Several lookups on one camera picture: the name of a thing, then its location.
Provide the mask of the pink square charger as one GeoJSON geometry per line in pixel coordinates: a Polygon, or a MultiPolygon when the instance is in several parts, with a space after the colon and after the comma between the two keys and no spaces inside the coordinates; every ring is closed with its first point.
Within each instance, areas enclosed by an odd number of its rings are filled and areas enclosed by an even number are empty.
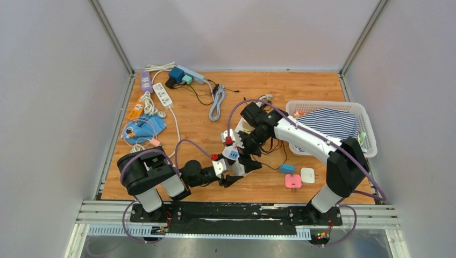
{"type": "Polygon", "coordinates": [[[302,187],[301,176],[295,174],[286,174],[284,177],[284,184],[288,189],[300,189],[302,187]]]}

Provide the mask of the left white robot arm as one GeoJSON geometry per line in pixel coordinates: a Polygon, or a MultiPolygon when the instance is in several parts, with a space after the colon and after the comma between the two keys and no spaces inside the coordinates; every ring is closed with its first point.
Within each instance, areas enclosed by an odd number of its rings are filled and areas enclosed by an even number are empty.
{"type": "Polygon", "coordinates": [[[157,191],[162,186],[173,201],[180,201],[191,194],[191,188],[218,182],[228,188],[250,172],[262,168],[238,147],[229,146],[211,157],[212,165],[202,167],[196,160],[188,161],[182,168],[172,163],[162,147],[153,147],[131,153],[117,161],[120,182],[127,193],[144,208],[144,215],[152,222],[165,215],[163,200],[157,191]]]}

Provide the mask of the small blue charger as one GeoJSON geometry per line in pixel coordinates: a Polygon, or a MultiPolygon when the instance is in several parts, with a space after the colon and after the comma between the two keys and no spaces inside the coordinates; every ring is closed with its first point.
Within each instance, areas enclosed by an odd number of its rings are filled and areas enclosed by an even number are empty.
{"type": "Polygon", "coordinates": [[[295,172],[295,167],[289,164],[282,164],[279,167],[279,173],[281,174],[293,174],[295,172]]]}

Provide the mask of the white square charger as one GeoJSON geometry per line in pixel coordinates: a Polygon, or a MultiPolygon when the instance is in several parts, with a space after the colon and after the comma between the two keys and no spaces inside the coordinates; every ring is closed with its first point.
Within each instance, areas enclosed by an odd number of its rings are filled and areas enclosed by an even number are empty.
{"type": "Polygon", "coordinates": [[[301,181],[306,184],[314,184],[316,181],[315,171],[313,168],[301,168],[301,181]]]}

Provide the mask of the purple power strip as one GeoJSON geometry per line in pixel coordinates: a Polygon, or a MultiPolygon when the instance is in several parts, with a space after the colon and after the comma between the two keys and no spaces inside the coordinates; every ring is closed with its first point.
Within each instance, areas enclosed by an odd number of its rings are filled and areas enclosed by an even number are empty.
{"type": "Polygon", "coordinates": [[[152,80],[150,77],[150,73],[148,71],[141,71],[140,72],[140,88],[141,91],[144,93],[153,92],[153,87],[152,87],[152,80]]]}

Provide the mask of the light blue power strip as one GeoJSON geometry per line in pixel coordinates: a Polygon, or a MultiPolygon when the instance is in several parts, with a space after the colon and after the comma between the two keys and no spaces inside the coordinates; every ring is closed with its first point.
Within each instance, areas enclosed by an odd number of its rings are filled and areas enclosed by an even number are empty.
{"type": "Polygon", "coordinates": [[[203,85],[205,83],[205,76],[196,72],[196,71],[193,71],[191,69],[188,69],[186,67],[183,67],[181,65],[177,65],[176,68],[182,70],[184,72],[185,75],[188,75],[190,77],[193,78],[193,82],[196,82],[200,85],[203,85]]]}

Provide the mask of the white power strip blue USB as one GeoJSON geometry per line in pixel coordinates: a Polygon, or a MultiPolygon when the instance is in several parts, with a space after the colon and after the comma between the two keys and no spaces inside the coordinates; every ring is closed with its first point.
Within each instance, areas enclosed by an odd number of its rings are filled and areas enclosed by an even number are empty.
{"type": "Polygon", "coordinates": [[[222,152],[222,156],[228,159],[230,164],[231,170],[234,176],[246,176],[243,172],[243,168],[240,165],[238,159],[240,158],[240,150],[243,149],[243,144],[241,143],[241,138],[239,132],[243,131],[249,133],[253,129],[244,118],[241,118],[238,122],[237,126],[235,127],[234,131],[234,139],[235,143],[231,146],[225,146],[225,149],[222,152]]]}

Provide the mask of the orange power strip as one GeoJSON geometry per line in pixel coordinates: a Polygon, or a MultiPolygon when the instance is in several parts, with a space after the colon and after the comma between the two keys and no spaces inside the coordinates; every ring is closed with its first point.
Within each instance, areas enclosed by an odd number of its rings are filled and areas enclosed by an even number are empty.
{"type": "Polygon", "coordinates": [[[141,114],[143,113],[144,106],[145,106],[144,103],[140,99],[137,100],[137,102],[133,106],[131,112],[127,116],[127,119],[133,120],[133,119],[139,118],[141,116],[141,114]]]}

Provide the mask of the black mounting rail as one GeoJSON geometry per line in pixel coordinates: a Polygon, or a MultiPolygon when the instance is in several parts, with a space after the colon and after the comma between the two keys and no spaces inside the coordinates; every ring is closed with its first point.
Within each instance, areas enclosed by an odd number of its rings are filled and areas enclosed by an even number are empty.
{"type": "Polygon", "coordinates": [[[308,205],[272,203],[167,202],[153,212],[134,204],[129,221],[164,223],[171,233],[226,235],[293,235],[297,226],[341,226],[340,209],[311,211],[308,205]]]}

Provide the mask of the black charger with cable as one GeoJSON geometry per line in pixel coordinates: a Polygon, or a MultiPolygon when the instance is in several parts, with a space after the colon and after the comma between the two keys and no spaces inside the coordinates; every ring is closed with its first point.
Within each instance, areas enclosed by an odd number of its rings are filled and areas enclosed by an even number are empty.
{"type": "Polygon", "coordinates": [[[271,166],[267,163],[261,162],[258,160],[255,156],[252,156],[252,159],[256,162],[259,162],[263,166],[266,166],[267,168],[270,168],[272,170],[279,170],[282,165],[285,165],[285,163],[288,161],[288,154],[285,149],[284,141],[278,140],[275,138],[270,139],[270,145],[268,149],[264,149],[263,147],[260,147],[261,154],[263,156],[269,156],[277,151],[282,151],[284,153],[284,160],[282,161],[281,164],[278,164],[277,166],[271,166]]]}

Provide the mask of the dark blue cube adapter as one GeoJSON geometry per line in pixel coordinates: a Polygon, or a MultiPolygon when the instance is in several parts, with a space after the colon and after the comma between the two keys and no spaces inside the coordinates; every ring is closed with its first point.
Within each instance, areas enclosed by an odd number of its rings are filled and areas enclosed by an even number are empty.
{"type": "Polygon", "coordinates": [[[182,69],[174,67],[169,73],[169,81],[172,85],[182,83],[182,79],[185,76],[185,73],[182,69]]]}

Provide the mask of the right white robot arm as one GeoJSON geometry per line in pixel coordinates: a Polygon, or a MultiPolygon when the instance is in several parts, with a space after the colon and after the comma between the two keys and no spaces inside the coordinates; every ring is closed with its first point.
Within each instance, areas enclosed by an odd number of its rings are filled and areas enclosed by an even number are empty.
{"type": "Polygon", "coordinates": [[[270,138],[291,143],[326,165],[326,183],[308,204],[307,217],[313,224],[321,224],[329,216],[328,210],[349,197],[368,175],[365,156],[354,138],[341,140],[299,123],[279,109],[266,112],[255,103],[241,111],[253,131],[241,136],[242,153],[261,155],[261,147],[270,138]]]}

